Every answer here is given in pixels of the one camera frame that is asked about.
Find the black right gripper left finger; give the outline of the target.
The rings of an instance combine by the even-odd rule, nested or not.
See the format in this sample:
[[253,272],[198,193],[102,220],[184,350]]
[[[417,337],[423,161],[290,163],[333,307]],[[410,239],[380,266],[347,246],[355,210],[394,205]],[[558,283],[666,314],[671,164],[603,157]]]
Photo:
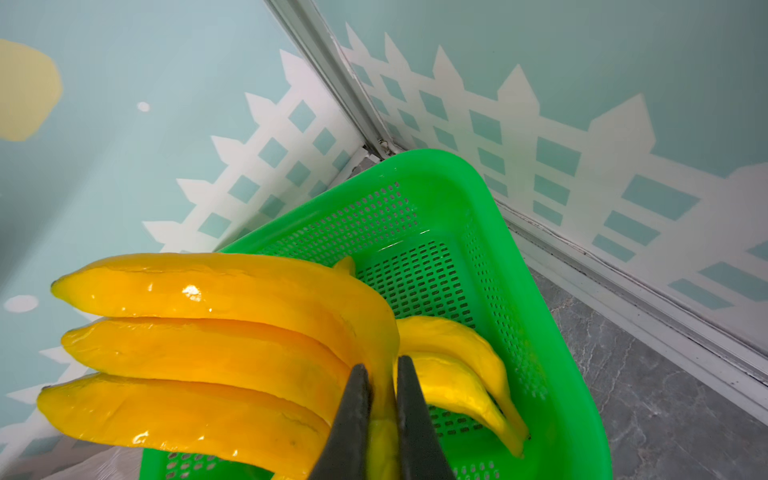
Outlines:
[[368,372],[363,364],[355,365],[347,380],[327,442],[309,480],[366,478],[371,403]]

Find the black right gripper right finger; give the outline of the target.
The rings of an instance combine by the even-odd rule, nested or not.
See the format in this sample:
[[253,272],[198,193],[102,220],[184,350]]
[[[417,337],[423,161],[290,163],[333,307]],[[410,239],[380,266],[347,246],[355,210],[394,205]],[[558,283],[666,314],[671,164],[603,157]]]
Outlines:
[[401,478],[454,479],[409,356],[398,358],[396,386]]

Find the orange banana bunch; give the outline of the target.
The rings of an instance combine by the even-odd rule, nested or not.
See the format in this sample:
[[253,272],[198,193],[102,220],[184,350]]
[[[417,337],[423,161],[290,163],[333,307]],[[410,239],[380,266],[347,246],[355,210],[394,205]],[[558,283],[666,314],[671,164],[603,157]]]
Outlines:
[[91,374],[37,398],[60,432],[304,479],[362,365],[372,391],[366,474],[398,477],[395,316],[349,271],[277,256],[129,254],[51,291],[96,316],[61,339]]

